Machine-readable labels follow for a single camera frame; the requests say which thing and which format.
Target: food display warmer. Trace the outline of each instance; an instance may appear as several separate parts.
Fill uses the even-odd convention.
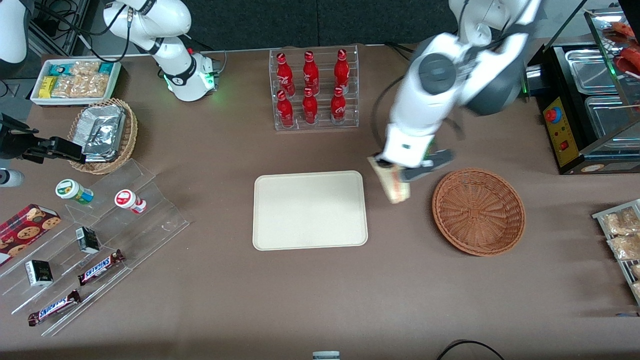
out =
[[[640,45],[629,20],[636,21],[623,8],[584,16],[593,38],[554,37],[529,63],[524,92],[538,100],[560,174],[638,173]]]

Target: clear acrylic display stand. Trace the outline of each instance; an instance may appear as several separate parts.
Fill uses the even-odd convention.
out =
[[[335,80],[333,68],[338,61],[338,50],[344,49],[347,52],[347,62],[349,63],[349,92],[344,95],[347,106],[344,112],[345,121],[341,125],[334,125],[331,122],[331,99]],[[305,65],[305,51],[313,51],[316,65],[320,72],[320,93],[316,95],[318,101],[318,121],[314,125],[309,125],[305,121],[302,100],[305,98],[305,81],[302,68]],[[276,93],[281,89],[278,82],[278,62],[276,55],[284,53],[287,63],[293,71],[293,83],[296,85],[296,93],[289,98],[293,105],[294,124],[292,127],[284,127],[278,117],[278,99]],[[314,129],[340,129],[343,127],[358,127],[360,125],[360,113],[358,102],[360,101],[360,81],[358,77],[358,47],[330,46],[330,47],[308,47],[305,49],[275,49],[269,51],[269,78],[271,80],[271,100],[273,102],[273,118],[276,130],[314,130]]]
[[[89,206],[69,204],[69,215],[63,222],[38,240],[41,244],[0,274],[0,301],[12,314],[23,317],[27,325],[29,314],[67,296],[78,289],[82,303],[62,314],[52,315],[35,327],[42,336],[57,334],[115,284],[129,275],[142,261],[171,240],[189,225],[180,211],[167,200],[151,180],[153,174],[134,160],[129,160],[112,174],[90,187],[95,197]],[[124,188],[134,191],[147,201],[147,209],[140,215],[115,206],[113,197]],[[96,254],[81,252],[76,241],[76,229],[93,229],[100,242]],[[120,249],[126,260],[85,286],[80,287],[77,276]],[[31,259],[48,261],[54,282],[46,287],[30,286],[24,262]]]

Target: coca-cola bottle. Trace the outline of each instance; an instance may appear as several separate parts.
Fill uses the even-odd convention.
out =
[[[342,95],[342,88],[336,86],[333,89],[333,99],[331,99],[331,122],[333,125],[341,125],[344,122],[344,110],[347,102]]]
[[[314,95],[317,95],[320,92],[320,72],[311,51],[305,51],[305,66],[302,68],[302,73],[305,75],[305,86],[310,87]]]
[[[283,90],[278,90],[278,116],[280,117],[280,122],[284,127],[292,127],[293,126],[293,106],[291,106],[291,102],[287,99],[287,95]]]
[[[310,87],[305,88],[305,98],[302,100],[302,108],[305,110],[305,121],[309,125],[317,122],[318,101],[314,96],[314,91]]]
[[[280,87],[287,97],[292,97],[296,93],[296,86],[293,85],[293,71],[287,64],[287,57],[283,53],[277,54],[276,61],[278,62],[278,82],[280,82]]]
[[[338,62],[333,68],[335,76],[335,86],[342,88],[342,93],[349,92],[349,63],[347,62],[347,52],[344,49],[338,50]]]

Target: cookie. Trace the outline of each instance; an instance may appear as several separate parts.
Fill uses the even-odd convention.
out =
[[[62,220],[60,220],[60,218],[58,217],[47,219],[45,222],[42,223],[42,229],[45,229],[45,230],[52,229],[54,226],[60,224],[61,221]]]
[[[20,232],[18,233],[18,239],[21,239],[21,240],[30,239],[39,233],[40,233],[40,228],[37,226],[25,227],[24,229],[20,230]]]
[[[27,220],[33,222],[41,222],[46,215],[47,214],[45,214],[42,210],[33,208],[27,213]]]
[[[27,245],[18,245],[16,247],[12,247],[8,252],[7,255],[13,257],[16,256],[17,254],[20,254],[20,251],[24,250],[24,248],[26,248]]]

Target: foil packet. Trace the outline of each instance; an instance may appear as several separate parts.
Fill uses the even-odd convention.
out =
[[[118,157],[125,110],[118,105],[96,106],[80,115],[73,142],[83,147],[87,162],[110,162]]]

